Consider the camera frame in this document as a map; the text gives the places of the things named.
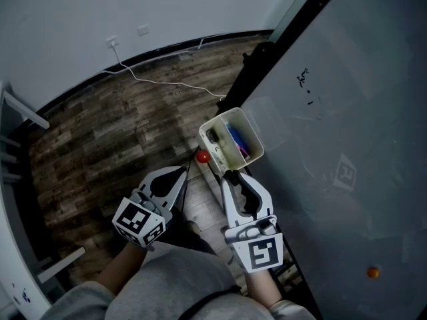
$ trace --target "white cable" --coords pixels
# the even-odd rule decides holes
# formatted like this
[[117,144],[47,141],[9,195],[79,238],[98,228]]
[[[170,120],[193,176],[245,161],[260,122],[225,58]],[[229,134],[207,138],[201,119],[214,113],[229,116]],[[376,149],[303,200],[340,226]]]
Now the white cable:
[[[133,76],[133,78],[134,79],[136,79],[137,81],[141,81],[141,82],[150,82],[150,83],[154,83],[154,84],[169,84],[169,85],[185,85],[186,87],[189,87],[189,88],[193,88],[193,89],[202,89],[202,90],[205,90],[206,92],[208,92],[208,93],[210,93],[212,96],[215,96],[215,97],[221,97],[220,98],[220,101],[224,98],[224,97],[226,97],[225,95],[215,95],[214,93],[211,93],[209,90],[207,90],[206,88],[203,88],[203,87],[194,87],[193,85],[188,85],[188,84],[185,84],[185,83],[181,83],[181,82],[178,82],[178,83],[170,83],[170,82],[155,82],[155,81],[151,81],[151,80],[149,80],[149,79],[138,79],[138,78],[136,78],[136,76],[134,75],[134,73],[133,73],[133,71],[131,70],[131,68],[130,67],[127,67],[126,65],[124,65],[121,61],[120,61],[120,59],[119,59],[119,55],[117,54],[117,51],[115,50],[115,43],[112,41],[111,42],[111,48],[113,49],[113,51],[114,51],[114,54],[115,54],[115,57],[117,58],[117,61],[119,62],[119,64],[122,66],[122,67],[125,67],[127,70],[129,70],[129,71],[131,71],[131,74],[132,74],[132,76]],[[113,74],[113,75],[115,75],[116,73],[119,73],[119,72],[121,72],[121,71],[118,71],[118,72],[111,72],[111,71],[106,71],[106,70],[103,70],[102,72],[105,72],[105,73],[111,73],[111,74]]]

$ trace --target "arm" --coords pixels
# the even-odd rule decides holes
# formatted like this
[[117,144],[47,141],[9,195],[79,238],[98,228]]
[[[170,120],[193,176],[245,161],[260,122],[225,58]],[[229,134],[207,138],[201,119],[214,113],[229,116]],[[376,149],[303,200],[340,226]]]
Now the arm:
[[146,249],[131,242],[127,243],[95,281],[117,295],[131,277],[138,272],[146,255]]
[[250,274],[245,273],[245,278],[249,297],[261,303],[265,308],[269,309],[272,305],[282,300],[282,295],[268,270]]

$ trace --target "gray surface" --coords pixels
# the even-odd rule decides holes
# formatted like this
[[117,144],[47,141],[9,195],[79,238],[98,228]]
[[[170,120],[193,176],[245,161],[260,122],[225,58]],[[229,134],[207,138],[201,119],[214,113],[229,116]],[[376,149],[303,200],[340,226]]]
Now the gray surface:
[[427,0],[331,0],[243,106],[266,147],[250,169],[325,319],[427,304],[426,30]]

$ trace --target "laminate flooring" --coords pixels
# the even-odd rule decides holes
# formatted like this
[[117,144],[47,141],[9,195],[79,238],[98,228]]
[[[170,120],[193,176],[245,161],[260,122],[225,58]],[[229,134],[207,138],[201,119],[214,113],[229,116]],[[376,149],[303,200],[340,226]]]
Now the laminate flooring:
[[[243,67],[242,53],[265,40],[210,43],[133,70],[137,77],[225,95]],[[216,114],[217,102],[204,90],[139,82],[126,71],[58,104],[45,114],[51,127],[30,132],[31,178],[51,241],[60,257],[86,248],[67,268],[71,285],[95,278],[114,257],[123,245],[111,224],[121,199],[150,171],[176,165],[194,152],[197,130]],[[219,193],[208,168],[193,162],[184,215],[242,280],[220,233],[225,218]]]

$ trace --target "plastic container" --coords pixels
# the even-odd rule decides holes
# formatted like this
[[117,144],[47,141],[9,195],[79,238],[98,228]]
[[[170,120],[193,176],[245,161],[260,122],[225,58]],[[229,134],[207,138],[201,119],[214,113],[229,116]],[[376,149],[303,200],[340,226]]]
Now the plastic container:
[[[247,159],[240,153],[227,124],[239,133],[245,143],[249,154]],[[217,143],[211,143],[207,138],[206,131],[210,129],[213,129],[217,134]],[[209,152],[211,156],[209,164],[212,171],[218,175],[223,175],[228,169],[232,171],[241,169],[264,154],[261,141],[240,108],[230,109],[201,125],[197,142],[202,149]]]

